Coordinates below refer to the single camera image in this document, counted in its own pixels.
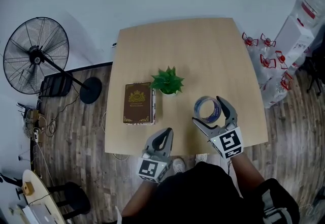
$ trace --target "fan pole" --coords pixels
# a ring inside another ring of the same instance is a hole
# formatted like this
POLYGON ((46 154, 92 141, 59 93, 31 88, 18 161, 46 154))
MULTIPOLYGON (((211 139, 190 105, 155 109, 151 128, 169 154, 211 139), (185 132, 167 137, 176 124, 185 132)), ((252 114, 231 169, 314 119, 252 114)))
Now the fan pole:
POLYGON ((69 73, 65 72, 63 69, 61 69, 58 65, 56 65, 53 61, 51 61, 48 57, 46 57, 45 55, 43 55, 44 61, 46 61, 48 64, 50 64, 51 66, 53 66, 54 68, 56 68, 58 71, 60 71, 61 73, 65 74, 67 77, 71 78, 74 82, 76 82, 77 84, 79 84, 80 86, 82 86, 84 89, 89 90, 89 88, 81 83, 79 80, 76 80, 74 77, 72 77, 69 73))

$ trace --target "standing fan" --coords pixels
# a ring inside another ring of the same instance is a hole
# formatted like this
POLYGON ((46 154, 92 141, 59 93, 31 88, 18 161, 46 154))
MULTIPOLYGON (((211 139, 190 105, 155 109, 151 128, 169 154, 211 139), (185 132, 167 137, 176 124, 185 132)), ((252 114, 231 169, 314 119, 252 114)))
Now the standing fan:
POLYGON ((10 36, 4 53, 4 71, 10 85, 24 94, 41 92, 45 76, 58 71, 81 86, 80 99, 95 102, 102 83, 91 77, 83 83, 64 71, 69 41, 62 26, 51 18, 36 17, 20 25, 10 36))

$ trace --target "white pot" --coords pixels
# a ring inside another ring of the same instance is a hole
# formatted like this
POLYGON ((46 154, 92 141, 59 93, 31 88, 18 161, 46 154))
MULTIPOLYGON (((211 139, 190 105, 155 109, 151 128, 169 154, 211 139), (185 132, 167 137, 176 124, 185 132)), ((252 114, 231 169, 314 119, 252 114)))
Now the white pot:
POLYGON ((172 94, 165 94, 165 93, 163 93, 161 90, 160 90, 160 92, 163 94, 163 95, 165 95, 165 96, 168 96, 168 97, 174 97, 174 96, 176 96, 176 94, 177 94, 177 92, 176 93, 172 93, 172 94))

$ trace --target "fan base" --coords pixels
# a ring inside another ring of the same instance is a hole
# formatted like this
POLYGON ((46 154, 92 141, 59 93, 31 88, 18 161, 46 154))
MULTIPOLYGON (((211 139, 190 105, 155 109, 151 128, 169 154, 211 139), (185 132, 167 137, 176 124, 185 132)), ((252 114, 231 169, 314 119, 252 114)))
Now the fan base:
POLYGON ((88 78, 84 83, 89 90, 81 87, 80 88, 80 99, 85 104, 94 103, 102 92, 102 82, 96 77, 88 78))

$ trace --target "packing tape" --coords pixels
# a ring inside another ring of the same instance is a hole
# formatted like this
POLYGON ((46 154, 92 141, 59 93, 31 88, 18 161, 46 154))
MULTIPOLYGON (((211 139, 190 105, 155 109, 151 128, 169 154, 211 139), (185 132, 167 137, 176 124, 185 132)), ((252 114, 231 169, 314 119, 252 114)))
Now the packing tape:
POLYGON ((220 117, 221 104, 215 98, 212 98, 212 97, 209 97, 209 96, 201 97, 195 102, 194 114, 195 114, 195 117, 198 118, 199 120, 201 120, 203 123, 211 124, 211 123, 217 121, 217 119, 220 117), (200 108, 201 108, 202 104, 207 102, 207 101, 212 101, 213 102, 213 104, 214 104, 213 112, 208 117, 200 117, 200 108))

